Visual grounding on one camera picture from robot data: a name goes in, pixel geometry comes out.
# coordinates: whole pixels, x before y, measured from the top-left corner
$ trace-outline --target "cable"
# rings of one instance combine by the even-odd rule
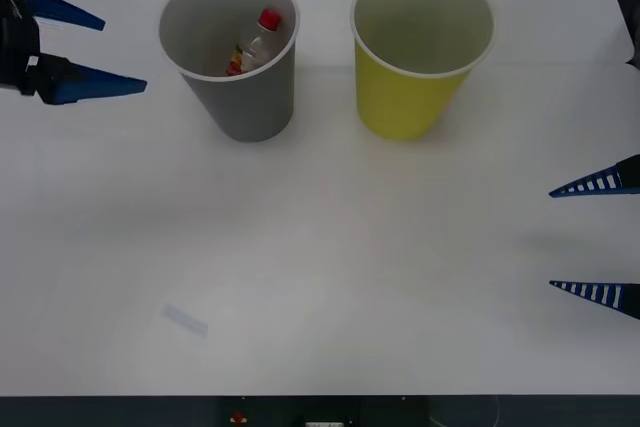
[[[498,427],[498,424],[500,423],[500,399],[496,395],[494,396],[494,400],[496,401],[496,421],[493,423],[491,427]],[[429,420],[433,425],[436,425],[438,427],[448,427],[447,425],[444,425],[443,423],[438,422],[433,417],[429,417]]]

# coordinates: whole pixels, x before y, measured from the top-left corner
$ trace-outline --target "small bottle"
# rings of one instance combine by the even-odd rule
[[[276,30],[282,17],[273,9],[264,9],[256,27],[242,36],[236,44],[226,76],[245,74],[259,69],[278,55]]]

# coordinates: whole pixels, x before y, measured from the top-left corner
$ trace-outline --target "cup rim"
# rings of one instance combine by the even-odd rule
[[[262,67],[252,70],[251,72],[246,72],[240,75],[233,75],[230,77],[196,74],[195,72],[191,72],[190,70],[187,70],[184,67],[181,67],[180,65],[175,63],[173,59],[169,56],[167,51],[165,50],[164,45],[162,44],[162,38],[160,37],[160,22],[162,21],[162,16],[167,6],[169,5],[169,2],[171,2],[171,0],[165,1],[164,5],[162,6],[162,9],[160,9],[160,15],[156,20],[156,33],[158,35],[158,41],[160,42],[162,53],[164,54],[164,57],[169,61],[169,63],[173,65],[181,74],[186,75],[187,77],[191,77],[192,79],[204,80],[207,82],[224,83],[224,82],[237,82],[239,80],[244,80],[244,79],[253,77],[255,75],[259,75],[260,73],[270,69],[272,66],[277,64],[280,61],[280,59],[282,59],[285,55],[289,53],[289,51],[293,47],[293,44],[295,44],[296,42],[296,38],[298,37],[298,31],[300,30],[300,9],[298,8],[298,3],[296,2],[296,0],[291,0],[291,3],[293,4],[293,10],[296,16],[296,23],[293,27],[293,32],[291,33],[291,38],[289,39],[289,42],[287,42],[287,45],[285,45],[285,47],[280,51],[280,53],[276,55],[273,59],[271,59]]]
[[[456,70],[451,70],[448,72],[440,72],[437,74],[421,74],[419,72],[412,72],[410,70],[404,70],[401,69],[399,67],[396,67],[394,65],[391,65],[388,62],[385,62],[384,60],[382,60],[380,57],[378,57],[369,47],[367,47],[367,45],[364,43],[364,41],[362,40],[362,38],[360,37],[360,34],[358,33],[358,29],[356,28],[356,19],[355,19],[355,11],[356,11],[356,4],[358,3],[358,0],[353,0],[353,2],[351,3],[351,31],[353,33],[353,36],[355,37],[355,40],[357,42],[357,44],[360,46],[360,48],[362,50],[364,50],[366,52],[366,54],[371,57],[371,59],[373,59],[374,62],[376,62],[378,65],[384,67],[385,69],[391,70],[397,74],[403,75],[405,77],[414,77],[417,79],[446,79],[449,77],[454,77],[456,75],[459,74],[463,74],[465,72],[469,72],[471,69],[473,69],[476,65],[478,65],[480,62],[482,62],[484,60],[484,58],[489,54],[489,52],[491,52],[492,48],[493,48],[493,44],[495,42],[496,39],[496,28],[497,28],[497,17],[496,17],[496,9],[494,7],[494,4],[491,0],[484,0],[487,3],[487,6],[489,7],[489,13],[491,14],[491,19],[493,21],[493,29],[491,31],[491,38],[489,39],[489,42],[487,42],[487,46],[485,47],[485,49],[482,51],[482,53],[476,57],[473,61],[471,61],[470,63],[468,63],[467,65],[464,65]]]

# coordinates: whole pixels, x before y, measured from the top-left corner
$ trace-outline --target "table surface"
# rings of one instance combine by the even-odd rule
[[[640,282],[638,198],[547,196],[640,150],[615,0],[494,0],[407,143],[358,119],[351,0],[298,0],[296,112],[252,145],[164,61],[165,0],[69,1],[106,30],[43,50],[149,88],[0,94],[0,395],[640,394],[638,321],[547,284]]]

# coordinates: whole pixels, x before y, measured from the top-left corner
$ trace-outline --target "paper cup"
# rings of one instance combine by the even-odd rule
[[[414,139],[489,52],[495,16],[488,0],[354,0],[351,27],[362,121]]]
[[[282,50],[268,64],[225,77],[236,43],[265,7],[282,16]],[[162,48],[218,126],[232,139],[258,142],[284,129],[293,114],[295,0],[169,0],[159,23]]]

